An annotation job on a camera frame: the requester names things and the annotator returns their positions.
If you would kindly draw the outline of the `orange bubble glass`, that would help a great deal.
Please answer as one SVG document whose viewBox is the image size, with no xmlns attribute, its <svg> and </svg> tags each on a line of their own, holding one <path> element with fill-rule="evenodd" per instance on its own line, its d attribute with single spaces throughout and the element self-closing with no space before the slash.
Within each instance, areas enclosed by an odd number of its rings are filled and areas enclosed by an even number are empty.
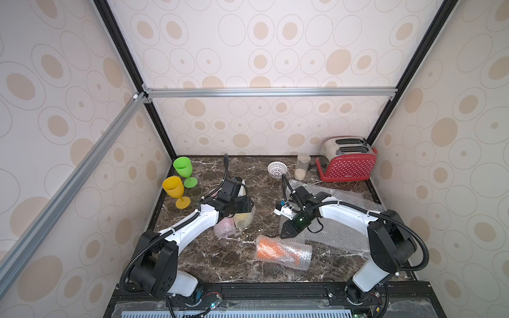
<svg viewBox="0 0 509 318">
<path fill-rule="evenodd" d="M 292 239 L 270 238 L 264 235 L 259 235 L 256 239 L 255 258 L 259 261 L 307 271 L 311 265 L 311 257 L 311 245 Z"/>
</svg>

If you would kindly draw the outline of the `beige bubble glass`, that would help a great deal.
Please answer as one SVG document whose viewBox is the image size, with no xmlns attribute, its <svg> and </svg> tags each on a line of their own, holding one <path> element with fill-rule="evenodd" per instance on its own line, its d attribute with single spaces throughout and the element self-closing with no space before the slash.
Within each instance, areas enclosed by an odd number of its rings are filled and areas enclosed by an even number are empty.
<svg viewBox="0 0 509 318">
<path fill-rule="evenodd" d="M 177 176 L 171 176 L 163 181 L 164 191 L 176 200 L 178 209 L 185 209 L 190 205 L 190 198 L 184 195 L 184 184 L 182 179 Z"/>
</svg>

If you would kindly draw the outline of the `green wine glass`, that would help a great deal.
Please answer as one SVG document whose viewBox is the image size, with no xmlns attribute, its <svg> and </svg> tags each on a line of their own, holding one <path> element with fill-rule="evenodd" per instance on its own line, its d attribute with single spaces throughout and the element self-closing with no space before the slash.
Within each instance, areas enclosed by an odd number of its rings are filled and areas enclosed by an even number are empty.
<svg viewBox="0 0 509 318">
<path fill-rule="evenodd" d="M 193 166 L 192 162 L 188 157 L 181 156 L 173 162 L 173 167 L 179 176 L 184 178 L 185 188 L 194 188 L 198 184 L 198 180 L 192 177 Z"/>
</svg>

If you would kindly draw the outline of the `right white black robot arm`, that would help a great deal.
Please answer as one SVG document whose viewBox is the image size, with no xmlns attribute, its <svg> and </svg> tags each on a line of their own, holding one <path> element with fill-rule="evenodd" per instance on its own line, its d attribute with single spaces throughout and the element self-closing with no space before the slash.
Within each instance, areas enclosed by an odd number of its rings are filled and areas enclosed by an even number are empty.
<svg viewBox="0 0 509 318">
<path fill-rule="evenodd" d="M 368 210 L 326 192 L 311 194 L 300 186 L 290 190 L 289 200 L 275 205 L 274 213 L 288 219 L 282 226 L 282 239 L 296 237 L 312 221 L 321 219 L 339 222 L 368 238 L 370 257 L 345 287 L 345 296 L 356 306 L 397 272 L 423 270 L 429 263 L 424 240 L 393 210 Z"/>
</svg>

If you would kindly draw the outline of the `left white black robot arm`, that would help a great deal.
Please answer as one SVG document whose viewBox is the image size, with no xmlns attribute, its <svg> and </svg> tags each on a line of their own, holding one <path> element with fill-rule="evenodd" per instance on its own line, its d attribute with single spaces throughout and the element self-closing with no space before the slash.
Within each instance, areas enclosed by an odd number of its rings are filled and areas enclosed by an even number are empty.
<svg viewBox="0 0 509 318">
<path fill-rule="evenodd" d="M 200 201 L 200 206 L 175 225 L 159 232 L 144 232 L 135 252 L 120 277 L 119 290 L 124 294 L 150 294 L 155 298 L 180 295 L 198 303 L 203 283 L 178 269 L 180 253 L 203 232 L 223 219 L 249 214 L 254 207 L 245 180 L 224 178 L 214 196 Z"/>
</svg>

